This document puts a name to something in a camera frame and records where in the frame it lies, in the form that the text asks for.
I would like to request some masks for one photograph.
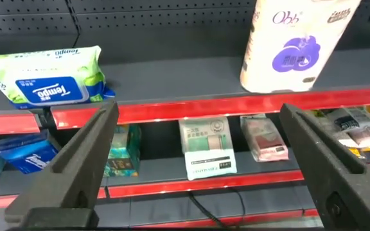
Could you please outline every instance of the tempo wet wipes pack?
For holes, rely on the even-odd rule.
[[[99,46],[0,55],[0,90],[19,109],[114,97],[98,66]]]

